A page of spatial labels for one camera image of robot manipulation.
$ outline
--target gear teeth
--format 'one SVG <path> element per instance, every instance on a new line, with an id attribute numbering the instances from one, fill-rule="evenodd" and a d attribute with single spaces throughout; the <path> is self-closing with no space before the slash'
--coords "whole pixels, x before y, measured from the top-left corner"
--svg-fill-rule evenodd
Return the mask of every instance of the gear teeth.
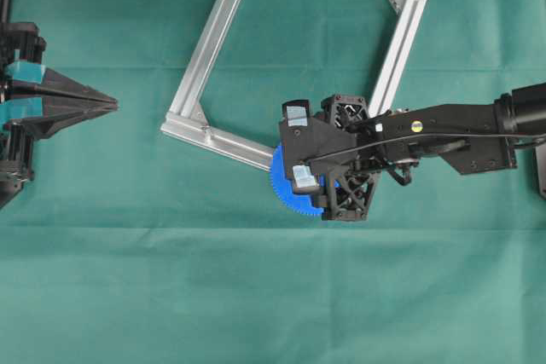
<path id="1" fill-rule="evenodd" d="M 316 208 L 311 204 L 310 195 L 294 195 L 292 183 L 284 175 L 284 162 L 282 159 L 282 146 L 278 146 L 273 153 L 270 167 L 270 184 L 281 202 L 288 208 L 308 217 L 319 217 L 322 208 Z"/>

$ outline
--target blue plastic gear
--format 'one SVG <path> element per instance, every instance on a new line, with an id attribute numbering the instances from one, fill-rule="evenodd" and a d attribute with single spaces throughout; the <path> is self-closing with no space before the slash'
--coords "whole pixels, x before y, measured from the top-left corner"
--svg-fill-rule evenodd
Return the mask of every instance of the blue plastic gear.
<path id="1" fill-rule="evenodd" d="M 322 208 L 316 208 L 311 204 L 310 195 L 294 195 L 292 183 L 284 174 L 284 161 L 282 159 L 282 146 L 278 146 L 273 153 L 270 167 L 270 182 L 276 196 L 284 205 L 308 217 L 319 217 L 323 213 Z"/>

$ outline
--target blue tape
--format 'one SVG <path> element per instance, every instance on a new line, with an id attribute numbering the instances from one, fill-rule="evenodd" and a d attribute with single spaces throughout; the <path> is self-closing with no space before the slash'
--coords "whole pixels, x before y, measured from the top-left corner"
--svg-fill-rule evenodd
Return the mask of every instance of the blue tape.
<path id="1" fill-rule="evenodd" d="M 46 66 L 41 64 L 16 61 L 6 67 L 5 73 L 13 80 L 41 84 L 44 81 L 45 70 Z"/>
<path id="2" fill-rule="evenodd" d="M 42 117 L 44 115 L 42 98 L 21 98 L 0 104 L 0 124 L 12 119 Z"/>

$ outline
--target green tablecloth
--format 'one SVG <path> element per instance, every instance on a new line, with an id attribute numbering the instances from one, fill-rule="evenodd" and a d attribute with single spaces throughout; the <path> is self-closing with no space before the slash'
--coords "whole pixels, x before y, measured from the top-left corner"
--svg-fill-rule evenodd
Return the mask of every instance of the green tablecloth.
<path id="1" fill-rule="evenodd" d="M 14 0 L 45 63 L 120 111 L 40 142 L 2 210 L 0 362 L 544 363 L 546 203 L 532 153 L 383 178 L 368 222 L 283 207 L 260 170 L 163 136 L 214 0 Z M 430 0 L 395 107 L 546 81 L 545 0 Z M 286 100 L 369 95 L 387 0 L 243 0 L 203 106 L 271 146 Z"/>

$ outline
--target metal rod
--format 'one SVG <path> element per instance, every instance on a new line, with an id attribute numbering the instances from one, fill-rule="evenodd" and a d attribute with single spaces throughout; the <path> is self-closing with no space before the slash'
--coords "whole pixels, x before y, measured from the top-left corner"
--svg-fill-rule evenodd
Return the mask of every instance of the metal rod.
<path id="1" fill-rule="evenodd" d="M 189 117 L 194 111 L 194 105 L 199 101 L 205 88 L 240 2 L 241 0 L 217 0 L 214 3 L 177 95 L 171 104 L 172 113 Z"/>
<path id="2" fill-rule="evenodd" d="M 226 131 L 204 127 L 202 123 L 168 113 L 161 126 L 168 136 L 220 153 L 260 170 L 270 170 L 274 149 Z"/>
<path id="3" fill-rule="evenodd" d="M 394 102 L 426 4 L 427 0 L 405 0 L 369 103 L 369 115 L 372 117 L 383 114 Z"/>

